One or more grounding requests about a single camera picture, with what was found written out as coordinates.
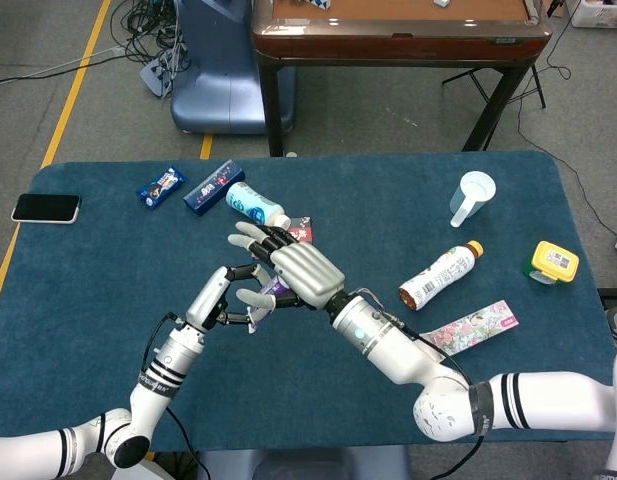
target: yellow floor line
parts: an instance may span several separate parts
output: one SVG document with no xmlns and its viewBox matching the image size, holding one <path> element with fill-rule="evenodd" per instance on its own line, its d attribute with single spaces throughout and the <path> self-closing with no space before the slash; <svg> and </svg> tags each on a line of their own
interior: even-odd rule
<svg viewBox="0 0 617 480">
<path fill-rule="evenodd" d="M 103 0 L 101 3 L 101 7 L 99 8 L 99 13 L 97 14 L 97 18 L 95 20 L 95 24 L 92 27 L 92 32 L 90 32 L 90 38 L 88 39 L 88 43 L 86 44 L 86 49 L 84 50 L 84 57 L 90 57 L 95 50 L 95 45 L 97 44 L 97 39 L 99 38 L 99 34 L 101 33 L 101 27 L 104 24 L 104 19 L 106 18 L 106 14 L 108 13 L 108 8 L 110 7 L 111 0 Z M 90 63 L 89 58 L 84 58 L 79 65 L 88 65 Z M 84 76 L 86 75 L 87 68 L 82 68 L 77 70 L 75 74 L 75 79 L 72 82 L 72 87 L 70 88 L 70 92 L 68 93 L 68 98 L 66 98 L 66 103 L 64 103 L 64 108 L 61 111 L 61 115 L 59 116 L 59 121 L 55 127 L 55 132 L 50 139 L 50 144 L 48 145 L 48 149 L 46 150 L 46 155 L 44 156 L 43 162 L 41 162 L 40 168 L 47 167 L 50 165 L 55 159 L 55 154 L 57 153 L 57 149 L 59 148 L 59 142 L 61 142 L 61 137 L 64 134 L 64 130 L 66 129 L 66 124 L 68 123 L 68 119 L 70 118 L 70 114 L 72 113 L 72 108 L 75 105 L 75 101 L 77 100 L 77 95 L 79 94 L 79 90 L 81 88 L 81 84 L 84 81 Z M 8 245 L 8 250 L 6 250 L 6 255 L 4 256 L 3 261 L 1 262 L 0 267 L 0 295 L 1 289 L 4 286 L 4 280 L 6 278 L 6 273 L 8 273 L 8 267 L 10 266 L 10 259 L 12 258 L 12 252 L 15 249 L 15 244 L 17 243 L 17 235 L 19 234 L 19 224 L 15 227 L 15 231 L 12 234 L 12 238 L 10 239 L 10 244 Z"/>
<path fill-rule="evenodd" d="M 90 32 L 90 38 L 88 39 L 88 43 L 86 44 L 86 50 L 84 51 L 83 55 L 84 57 L 90 57 L 92 55 L 92 52 L 95 50 L 95 45 L 97 44 L 97 39 L 99 38 L 99 33 L 101 32 L 101 27 L 104 23 L 104 19 L 106 18 L 108 7 L 110 7 L 110 1 L 111 0 L 103 0 L 103 2 L 101 3 L 99 13 L 97 14 L 97 19 L 95 20 L 95 24 L 92 27 L 92 32 Z M 88 65 L 89 63 L 90 58 L 84 58 L 79 65 Z M 59 121 L 57 122 L 57 126 L 55 127 L 55 133 L 53 133 L 52 138 L 50 139 L 50 145 L 48 145 L 48 150 L 46 150 L 44 161 L 41 162 L 41 168 L 47 167 L 55 159 L 55 154 L 57 153 L 57 149 L 59 148 L 59 142 L 61 142 L 61 137 L 63 136 L 64 130 L 66 129 L 68 118 L 70 118 L 70 114 L 72 113 L 72 107 L 74 107 L 75 105 L 77 95 L 79 94 L 79 90 L 81 89 L 81 84 L 84 81 L 84 77 L 86 76 L 86 70 L 87 68 L 77 70 L 75 79 L 72 82 L 72 87 L 70 88 L 70 92 L 68 93 L 68 98 L 66 98 L 64 109 L 61 111 Z"/>
<path fill-rule="evenodd" d="M 204 135 L 204 141 L 201 144 L 201 151 L 199 152 L 199 158 L 201 160 L 208 160 L 210 158 L 211 150 L 212 150 L 212 133 L 206 133 Z"/>
<path fill-rule="evenodd" d="M 6 278 L 6 273 L 8 272 L 8 266 L 10 265 L 10 259 L 12 258 L 12 251 L 15 249 L 15 243 L 17 243 L 17 235 L 19 235 L 19 224 L 15 227 L 15 231 L 12 234 L 12 238 L 10 239 L 10 244 L 8 245 L 8 250 L 6 250 L 6 255 L 4 256 L 3 261 L 1 262 L 0 267 L 0 294 L 1 287 L 4 285 L 4 279 Z"/>
</svg>

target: blue tablecloth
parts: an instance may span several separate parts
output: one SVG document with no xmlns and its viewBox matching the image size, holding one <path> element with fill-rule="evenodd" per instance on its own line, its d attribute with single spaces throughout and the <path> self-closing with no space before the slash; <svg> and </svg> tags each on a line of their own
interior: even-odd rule
<svg viewBox="0 0 617 480">
<path fill-rule="evenodd" d="M 82 423 L 127 407 L 156 322 L 183 315 L 220 265 L 249 255 L 226 241 L 243 220 L 223 201 L 196 216 L 181 197 L 221 163 L 175 161 L 189 182 L 156 210 L 135 190 L 171 162 L 54 165 L 31 192 L 77 193 L 73 225 L 22 225 L 0 299 L 0 435 Z M 558 171 L 535 152 L 240 160 L 246 181 L 291 216 L 310 215 L 315 245 L 373 289 L 388 310 L 428 331 L 505 299 L 520 326 L 457 356 L 475 380 L 500 372 L 574 370 L 611 381 L 613 349 Z M 459 229 L 448 202 L 483 170 L 496 197 Z M 397 287 L 454 245 L 485 248 L 473 272 L 419 312 Z M 522 274 L 540 240 L 581 258 L 572 284 Z M 229 296 L 232 310 L 241 310 Z M 167 332 L 158 339 L 157 344 Z M 172 404 L 198 449 L 427 442 L 412 418 L 421 387 L 391 384 L 323 312 L 281 310 L 255 335 L 217 327 Z M 491 440 L 599 434 L 497 431 Z M 153 449 L 183 450 L 168 418 Z"/>
</svg>

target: smartphone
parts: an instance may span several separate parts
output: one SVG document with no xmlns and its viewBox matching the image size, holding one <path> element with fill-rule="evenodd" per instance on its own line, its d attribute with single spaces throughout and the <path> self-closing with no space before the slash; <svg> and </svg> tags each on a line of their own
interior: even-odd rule
<svg viewBox="0 0 617 480">
<path fill-rule="evenodd" d="M 74 223 L 80 205 L 78 195 L 24 193 L 19 196 L 10 218 L 22 223 Z"/>
</svg>

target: robotic arm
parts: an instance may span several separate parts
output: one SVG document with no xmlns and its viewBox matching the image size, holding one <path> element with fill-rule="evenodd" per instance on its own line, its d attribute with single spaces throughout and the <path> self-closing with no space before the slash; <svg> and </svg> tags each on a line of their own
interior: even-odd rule
<svg viewBox="0 0 617 480">
<path fill-rule="evenodd" d="M 616 430 L 607 468 L 617 471 L 617 357 L 614 388 L 573 372 L 513 373 L 469 384 L 440 365 L 403 322 L 346 293 L 343 273 L 313 245 L 275 227 L 239 222 L 237 229 L 241 234 L 228 241 L 268 263 L 296 294 L 295 305 L 328 312 L 333 328 L 394 383 L 424 386 L 413 414 L 431 439 L 452 441 L 493 428 Z M 275 305 L 247 290 L 237 296 L 257 307 Z"/>
<path fill-rule="evenodd" d="M 147 368 L 139 374 L 130 395 L 130 409 L 115 409 L 78 427 L 21 437 L 0 438 L 0 480 L 42 480 L 75 473 L 86 455 L 105 453 L 117 468 L 141 461 L 150 448 L 154 429 L 179 391 L 204 337 L 217 323 L 247 324 L 245 315 L 226 312 L 225 294 L 231 282 L 255 278 L 265 285 L 270 277 L 259 265 L 221 267 L 210 277 L 184 320 L 169 314 L 177 327 Z"/>
</svg>

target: floor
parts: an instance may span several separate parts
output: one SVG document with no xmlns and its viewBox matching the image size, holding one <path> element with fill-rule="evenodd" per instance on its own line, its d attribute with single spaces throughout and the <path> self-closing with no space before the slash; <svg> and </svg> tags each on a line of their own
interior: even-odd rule
<svg viewBox="0 0 617 480">
<path fill-rule="evenodd" d="M 108 14 L 118 1 L 112 1 Z M 0 79 L 81 57 L 100 7 L 99 0 L 0 0 Z M 557 32 L 565 23 L 555 20 Z M 95 51 L 113 45 L 107 22 L 104 25 Z M 541 74 L 548 108 L 542 110 L 536 96 L 527 98 L 521 130 L 579 172 L 599 217 L 617 231 L 617 30 L 569 27 L 551 61 L 567 65 L 572 77 L 565 81 L 554 69 Z M 540 59 L 538 66 L 545 65 L 545 58 Z M 442 88 L 441 80 L 454 73 L 302 69 L 297 122 L 287 136 L 287 150 L 300 156 L 457 151 L 482 100 L 467 78 Z M 492 88 L 496 74 L 479 75 Z M 12 207 L 45 156 L 55 163 L 200 156 L 203 136 L 178 131 L 168 102 L 155 99 L 140 82 L 137 64 L 124 59 L 86 71 L 78 95 L 72 97 L 71 114 L 64 116 L 65 129 L 58 136 L 56 125 L 62 124 L 60 116 L 74 78 L 69 74 L 0 86 L 0 266 L 14 230 L 9 218 Z M 504 112 L 491 150 L 533 148 L 517 133 L 518 108 L 519 104 L 511 105 Z M 264 137 L 213 139 L 212 158 L 266 155 Z M 617 287 L 615 237 L 598 223 L 572 171 L 562 164 L 559 167 L 597 284 Z M 443 471 L 465 448 L 413 447 L 414 478 Z M 603 464 L 608 448 L 603 442 L 486 445 L 455 477 L 588 478 L 593 468 Z M 94 459 L 75 478 L 107 479 L 110 475 Z"/>
</svg>

